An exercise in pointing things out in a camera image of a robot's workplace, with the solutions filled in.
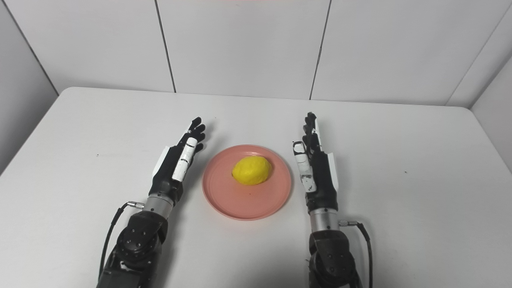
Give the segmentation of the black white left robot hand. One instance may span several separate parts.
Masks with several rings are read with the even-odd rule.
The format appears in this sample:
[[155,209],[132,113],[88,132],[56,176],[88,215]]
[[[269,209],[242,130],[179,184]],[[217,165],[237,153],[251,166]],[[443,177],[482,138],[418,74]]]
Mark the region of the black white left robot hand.
[[196,117],[175,146],[167,146],[157,163],[149,195],[165,196],[175,206],[183,195],[183,182],[194,157],[203,148],[205,124]]

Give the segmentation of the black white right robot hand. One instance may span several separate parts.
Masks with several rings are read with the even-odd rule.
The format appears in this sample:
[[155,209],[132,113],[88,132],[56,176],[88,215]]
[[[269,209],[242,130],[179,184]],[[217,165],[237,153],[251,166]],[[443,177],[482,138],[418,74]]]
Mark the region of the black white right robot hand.
[[293,143],[293,154],[306,192],[308,212],[318,209],[338,211],[334,158],[322,148],[318,119],[313,112],[307,113],[302,129],[305,134],[301,141]]

